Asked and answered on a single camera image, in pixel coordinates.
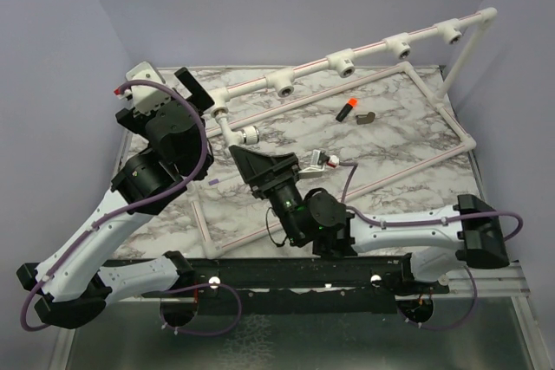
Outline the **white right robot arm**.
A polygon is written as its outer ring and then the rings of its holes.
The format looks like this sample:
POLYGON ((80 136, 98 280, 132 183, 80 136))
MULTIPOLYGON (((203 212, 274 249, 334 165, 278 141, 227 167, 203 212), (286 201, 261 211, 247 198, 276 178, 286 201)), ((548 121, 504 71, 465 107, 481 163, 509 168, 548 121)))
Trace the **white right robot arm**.
POLYGON ((417 293, 456 269, 503 269, 510 260, 500 226, 504 212, 472 194, 456 204, 409 214, 364 214, 322 187, 301 194, 300 179, 343 162, 316 150, 311 164, 298 166, 294 153, 272 155, 230 146, 229 152, 254 198, 266 200, 293 247, 312 246, 316 256, 340 259, 394 247, 419 248, 398 272, 400 286, 417 293))

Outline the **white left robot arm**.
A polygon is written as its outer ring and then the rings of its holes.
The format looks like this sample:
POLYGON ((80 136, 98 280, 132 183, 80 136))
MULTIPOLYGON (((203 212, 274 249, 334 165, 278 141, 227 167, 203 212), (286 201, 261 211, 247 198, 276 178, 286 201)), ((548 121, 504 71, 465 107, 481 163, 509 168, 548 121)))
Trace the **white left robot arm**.
POLYGON ((213 163, 202 116, 214 101, 188 68, 175 72, 185 98, 161 76, 135 75, 114 92, 130 101, 117 123, 147 146, 114 175, 91 216, 53 255, 25 263, 16 276, 28 291, 20 313, 24 330, 75 329, 129 296, 168 291, 184 295, 192 270, 177 251, 140 266, 109 270, 105 262, 136 230, 158 216, 213 163))

